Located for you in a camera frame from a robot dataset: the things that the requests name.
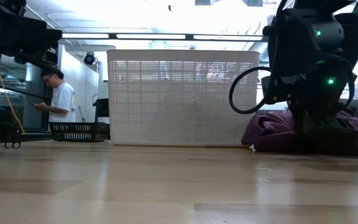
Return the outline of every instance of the wall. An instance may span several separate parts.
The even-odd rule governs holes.
[[[85,122],[94,122],[95,107],[92,97],[98,92],[99,74],[87,67],[82,58],[75,58],[59,45],[58,68],[65,75],[64,80],[69,83],[77,95],[76,122],[81,122],[81,113]]]

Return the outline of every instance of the person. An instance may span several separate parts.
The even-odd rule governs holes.
[[[53,88],[52,103],[34,105],[39,111],[49,112],[49,122],[69,123],[76,119],[76,95],[73,87],[63,80],[61,71],[44,70],[41,74],[47,86]]]

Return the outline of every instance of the ceiling light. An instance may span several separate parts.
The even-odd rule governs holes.
[[[185,35],[181,34],[117,34],[118,39],[164,39],[164,40],[184,40]]]
[[[261,41],[261,35],[195,35],[194,39],[198,40],[243,40],[243,41]]]
[[[75,34],[67,33],[63,34],[63,39],[108,39],[109,34]]]

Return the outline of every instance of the wooden floor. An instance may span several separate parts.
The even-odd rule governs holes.
[[[0,224],[358,224],[358,159],[24,142],[0,148]]]

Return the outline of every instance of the white laundry basket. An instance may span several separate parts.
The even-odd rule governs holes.
[[[109,50],[111,142],[161,146],[233,146],[252,115],[228,101],[233,80],[258,66],[259,53]],[[256,105],[258,73],[234,92],[240,109]]]

